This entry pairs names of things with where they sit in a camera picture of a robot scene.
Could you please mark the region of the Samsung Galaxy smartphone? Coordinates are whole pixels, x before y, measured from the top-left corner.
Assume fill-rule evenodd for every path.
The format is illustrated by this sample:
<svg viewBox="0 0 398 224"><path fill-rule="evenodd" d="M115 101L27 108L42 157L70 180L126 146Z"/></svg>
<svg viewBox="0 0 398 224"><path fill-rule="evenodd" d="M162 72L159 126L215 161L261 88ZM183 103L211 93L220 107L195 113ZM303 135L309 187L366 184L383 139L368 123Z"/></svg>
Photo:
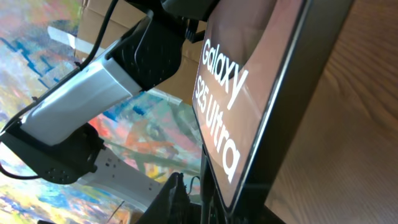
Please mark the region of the Samsung Galaxy smartphone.
<svg viewBox="0 0 398 224"><path fill-rule="evenodd" d="M227 216L262 207L352 3L220 1L193 110Z"/></svg>

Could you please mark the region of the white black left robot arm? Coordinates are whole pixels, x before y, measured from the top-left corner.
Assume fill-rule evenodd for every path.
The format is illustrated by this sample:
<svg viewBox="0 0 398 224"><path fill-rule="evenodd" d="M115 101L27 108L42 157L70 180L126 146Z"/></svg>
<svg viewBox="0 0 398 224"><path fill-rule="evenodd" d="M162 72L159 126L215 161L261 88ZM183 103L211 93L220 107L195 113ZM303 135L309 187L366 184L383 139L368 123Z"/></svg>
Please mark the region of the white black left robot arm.
<svg viewBox="0 0 398 224"><path fill-rule="evenodd" d="M104 145L90 120L173 76L181 64L183 43L204 39L197 26L208 20L216 1L132 5L144 18L99 53L116 7L112 2L88 58L12 117L1 131L1 142L34 171L35 179L101 188L141 210L160 202L186 207L190 201L181 174L160 184L139 172Z"/></svg>

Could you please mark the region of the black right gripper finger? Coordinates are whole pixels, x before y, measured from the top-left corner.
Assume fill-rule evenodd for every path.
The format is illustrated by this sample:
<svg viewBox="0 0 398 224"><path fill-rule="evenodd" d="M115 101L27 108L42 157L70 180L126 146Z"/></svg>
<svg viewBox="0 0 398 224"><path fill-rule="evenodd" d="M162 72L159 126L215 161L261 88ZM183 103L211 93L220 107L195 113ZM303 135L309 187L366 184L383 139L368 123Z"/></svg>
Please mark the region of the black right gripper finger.
<svg viewBox="0 0 398 224"><path fill-rule="evenodd" d="M174 172L136 224L189 224L190 199L183 174Z"/></svg>

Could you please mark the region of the brown cardboard box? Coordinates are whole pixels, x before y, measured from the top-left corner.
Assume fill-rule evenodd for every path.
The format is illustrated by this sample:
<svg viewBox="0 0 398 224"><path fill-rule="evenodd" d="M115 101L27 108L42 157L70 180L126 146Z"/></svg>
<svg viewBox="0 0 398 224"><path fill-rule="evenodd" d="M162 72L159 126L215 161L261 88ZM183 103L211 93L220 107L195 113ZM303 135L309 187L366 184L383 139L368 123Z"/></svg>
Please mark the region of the brown cardboard box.
<svg viewBox="0 0 398 224"><path fill-rule="evenodd" d="M77 67L106 49L135 82L192 104L206 22L199 1L83 1L75 55Z"/></svg>

